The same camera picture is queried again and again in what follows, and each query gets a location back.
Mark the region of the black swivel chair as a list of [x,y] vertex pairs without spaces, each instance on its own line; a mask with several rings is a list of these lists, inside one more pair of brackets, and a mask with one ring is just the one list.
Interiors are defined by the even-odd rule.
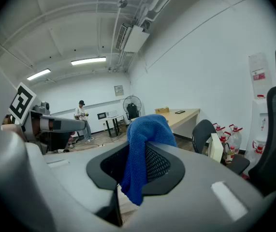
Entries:
[[[212,133],[216,133],[214,126],[207,119],[200,121],[192,131],[192,145],[194,152],[208,156],[208,147]],[[220,162],[234,173],[241,175],[249,166],[250,161],[241,155],[236,155],[230,164],[226,164],[222,155]]]

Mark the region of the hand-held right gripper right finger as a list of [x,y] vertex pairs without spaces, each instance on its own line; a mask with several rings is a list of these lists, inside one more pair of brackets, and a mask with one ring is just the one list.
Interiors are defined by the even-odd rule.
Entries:
[[144,197],[124,224],[127,232],[249,232],[274,200],[215,160],[169,145],[156,147],[175,155],[185,167],[179,184],[166,195]]

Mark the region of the black standing fan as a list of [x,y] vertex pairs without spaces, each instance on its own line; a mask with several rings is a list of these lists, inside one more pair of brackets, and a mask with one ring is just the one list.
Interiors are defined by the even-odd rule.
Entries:
[[123,101],[123,109],[126,113],[127,116],[127,106],[128,104],[133,103],[137,106],[138,112],[140,114],[141,108],[142,108],[142,103],[140,99],[136,96],[128,96],[124,101]]

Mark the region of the blue cloth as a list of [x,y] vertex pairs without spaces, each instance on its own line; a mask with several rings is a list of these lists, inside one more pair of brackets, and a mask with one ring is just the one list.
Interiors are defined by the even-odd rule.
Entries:
[[135,205],[143,201],[142,187],[165,175],[170,163],[157,153],[147,149],[146,142],[156,142],[177,147],[175,137],[166,118],[162,115],[148,115],[135,119],[128,127],[129,154],[121,191]]

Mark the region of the white water dispenser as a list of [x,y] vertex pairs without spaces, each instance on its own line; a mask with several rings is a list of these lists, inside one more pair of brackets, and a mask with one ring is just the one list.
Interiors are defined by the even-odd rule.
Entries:
[[266,144],[268,133],[268,112],[266,99],[254,100],[252,105],[252,121],[247,142],[245,157],[251,164],[256,164],[261,156],[256,150]]

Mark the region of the white ceiling pipes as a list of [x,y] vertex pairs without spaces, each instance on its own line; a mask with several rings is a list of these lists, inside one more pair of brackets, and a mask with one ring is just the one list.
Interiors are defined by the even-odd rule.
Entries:
[[136,25],[141,27],[145,21],[154,22],[161,11],[171,0],[152,0],[150,3],[144,3],[141,7]]

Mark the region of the group of clear water jugs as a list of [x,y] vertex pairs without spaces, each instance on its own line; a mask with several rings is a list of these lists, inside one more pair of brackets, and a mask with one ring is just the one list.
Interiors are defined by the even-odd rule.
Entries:
[[[230,148],[231,145],[234,145],[235,147],[235,155],[242,154],[245,155],[246,149],[241,149],[242,144],[242,134],[241,130],[243,128],[238,128],[236,125],[231,124],[229,126],[229,129],[231,131],[225,131],[225,127],[221,127],[218,123],[214,123],[214,126],[216,126],[216,131],[218,133],[219,139],[221,143],[223,144],[223,157],[226,159],[227,151]],[[257,153],[263,154],[264,149],[262,149],[262,145],[259,145],[257,150]]]

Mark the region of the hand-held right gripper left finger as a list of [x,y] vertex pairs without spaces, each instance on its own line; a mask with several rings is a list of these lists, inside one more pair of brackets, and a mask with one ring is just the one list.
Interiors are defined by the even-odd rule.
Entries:
[[117,201],[86,173],[100,150],[42,155],[38,146],[0,129],[0,211],[3,231],[121,232],[107,214]]

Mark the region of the orange-capped drink bottle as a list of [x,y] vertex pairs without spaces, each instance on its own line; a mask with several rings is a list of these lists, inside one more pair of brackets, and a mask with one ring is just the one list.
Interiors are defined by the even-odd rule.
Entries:
[[235,155],[235,147],[234,145],[231,145],[227,151],[227,155],[225,159],[226,164],[230,164],[233,161],[234,155]]

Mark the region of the white ceiling air conditioner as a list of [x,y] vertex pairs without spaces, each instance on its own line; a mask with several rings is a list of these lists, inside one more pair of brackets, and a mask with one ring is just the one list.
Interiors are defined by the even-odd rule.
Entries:
[[149,35],[142,27],[124,23],[120,26],[115,48],[119,51],[137,53]]

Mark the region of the person's left forearm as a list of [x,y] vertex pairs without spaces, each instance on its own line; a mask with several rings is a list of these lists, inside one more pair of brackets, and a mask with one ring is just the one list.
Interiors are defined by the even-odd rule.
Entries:
[[16,125],[11,121],[11,115],[6,115],[3,119],[2,125],[1,125],[2,131],[11,131],[16,133],[24,142],[26,142],[26,138],[23,134],[22,128],[20,125]]

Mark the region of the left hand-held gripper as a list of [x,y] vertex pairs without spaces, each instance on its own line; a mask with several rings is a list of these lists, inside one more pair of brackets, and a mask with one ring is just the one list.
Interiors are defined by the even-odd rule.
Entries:
[[49,103],[41,101],[23,83],[17,87],[9,112],[18,122],[17,128],[22,138],[37,145],[43,155],[51,150],[52,132],[81,131],[86,127],[82,120],[51,116]]

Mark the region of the white cardboard box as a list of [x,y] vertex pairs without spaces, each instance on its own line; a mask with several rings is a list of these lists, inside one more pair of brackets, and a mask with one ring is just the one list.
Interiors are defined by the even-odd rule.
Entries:
[[208,156],[217,161],[221,162],[223,155],[223,146],[216,133],[212,133],[210,137],[209,147],[208,147]]

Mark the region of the long ceiling light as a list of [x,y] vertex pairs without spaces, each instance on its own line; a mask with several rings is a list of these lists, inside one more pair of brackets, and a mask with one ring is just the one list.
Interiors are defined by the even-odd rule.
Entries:
[[36,79],[36,78],[41,77],[41,76],[43,76],[43,75],[46,75],[46,74],[48,74],[48,73],[50,73],[50,72],[51,72],[51,71],[50,71],[49,69],[45,69],[45,70],[43,70],[43,71],[40,71],[40,72],[38,72],[38,73],[36,73],[36,74],[34,74],[34,75],[28,77],[27,80],[31,81],[31,80],[33,80],[33,79]]
[[86,58],[71,61],[73,66],[81,65],[81,64],[89,64],[89,63],[98,63],[98,62],[106,62],[106,57],[98,57],[98,58]]

